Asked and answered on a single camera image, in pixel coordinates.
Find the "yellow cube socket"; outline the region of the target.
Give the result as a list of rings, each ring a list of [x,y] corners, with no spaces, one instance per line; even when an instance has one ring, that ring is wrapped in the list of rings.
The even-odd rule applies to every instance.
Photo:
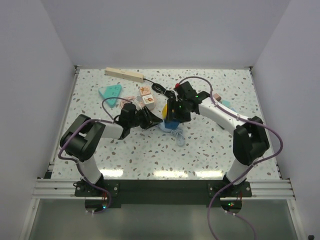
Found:
[[[166,104],[162,109],[162,118],[165,119],[167,117],[168,105]]]

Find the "white cube socket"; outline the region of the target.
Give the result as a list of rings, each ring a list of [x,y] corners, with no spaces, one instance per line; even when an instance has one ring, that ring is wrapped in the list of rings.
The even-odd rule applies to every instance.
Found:
[[[143,95],[142,102],[149,110],[153,110],[156,107],[156,101],[152,94]]]

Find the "blue cube socket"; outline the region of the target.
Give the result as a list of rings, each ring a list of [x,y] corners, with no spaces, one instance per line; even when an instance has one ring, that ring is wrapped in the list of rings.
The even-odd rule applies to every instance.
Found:
[[[179,121],[168,121],[168,120],[164,121],[164,127],[166,129],[175,130],[179,127],[179,125],[180,125]]]

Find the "pink charger plug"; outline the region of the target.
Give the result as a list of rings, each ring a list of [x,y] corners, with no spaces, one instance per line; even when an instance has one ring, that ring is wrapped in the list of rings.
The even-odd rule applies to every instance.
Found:
[[[218,94],[218,93],[215,93],[213,95],[214,99],[217,100],[218,102],[222,100],[222,97]]]

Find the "pink cube socket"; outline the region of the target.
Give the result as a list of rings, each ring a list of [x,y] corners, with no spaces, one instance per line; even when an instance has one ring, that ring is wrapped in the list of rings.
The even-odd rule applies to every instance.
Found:
[[[151,89],[149,86],[142,86],[139,88],[139,93],[141,96],[146,96],[151,94]]]

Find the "light teal charger plug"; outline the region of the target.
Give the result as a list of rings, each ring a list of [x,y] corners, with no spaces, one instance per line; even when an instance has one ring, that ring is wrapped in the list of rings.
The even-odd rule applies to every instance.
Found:
[[[229,101],[227,101],[227,100],[222,100],[221,103],[222,103],[224,106],[228,107],[228,108],[231,107],[231,103],[230,103]]]

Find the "teal triangular power strip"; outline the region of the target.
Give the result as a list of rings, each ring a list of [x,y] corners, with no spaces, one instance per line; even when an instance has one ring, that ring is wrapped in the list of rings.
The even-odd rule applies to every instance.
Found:
[[[100,87],[98,89],[98,93],[100,97],[104,100],[107,99],[105,102],[110,107],[113,108],[116,106],[117,103],[117,97],[120,96],[122,92],[122,85],[116,84],[116,85],[109,85],[106,87]]]

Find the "beige power strip red sockets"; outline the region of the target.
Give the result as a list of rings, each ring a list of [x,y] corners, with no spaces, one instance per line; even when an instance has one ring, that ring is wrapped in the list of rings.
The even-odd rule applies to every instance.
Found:
[[[138,72],[126,71],[117,68],[106,67],[105,74],[110,77],[119,78],[123,80],[142,83],[144,81],[144,75]]]

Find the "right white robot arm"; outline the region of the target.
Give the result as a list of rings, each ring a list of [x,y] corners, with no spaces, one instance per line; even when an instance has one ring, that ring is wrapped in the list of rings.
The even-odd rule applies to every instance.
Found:
[[[177,97],[167,100],[165,126],[189,122],[191,113],[196,113],[211,119],[232,135],[235,160],[224,175],[222,189],[227,196],[235,196],[241,190],[240,183],[246,179],[245,171],[270,148],[263,121],[257,116],[249,118],[237,114],[212,100],[208,92],[197,93],[188,81],[177,83],[174,90]]]

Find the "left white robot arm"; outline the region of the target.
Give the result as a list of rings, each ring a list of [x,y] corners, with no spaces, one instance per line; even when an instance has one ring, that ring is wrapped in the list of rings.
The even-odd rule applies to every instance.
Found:
[[[105,188],[103,174],[94,158],[100,139],[123,140],[132,128],[147,130],[162,121],[147,107],[138,110],[133,103],[126,103],[117,120],[113,122],[81,114],[60,139],[58,158],[74,162],[82,179],[87,183],[86,191],[92,196],[99,196]]]

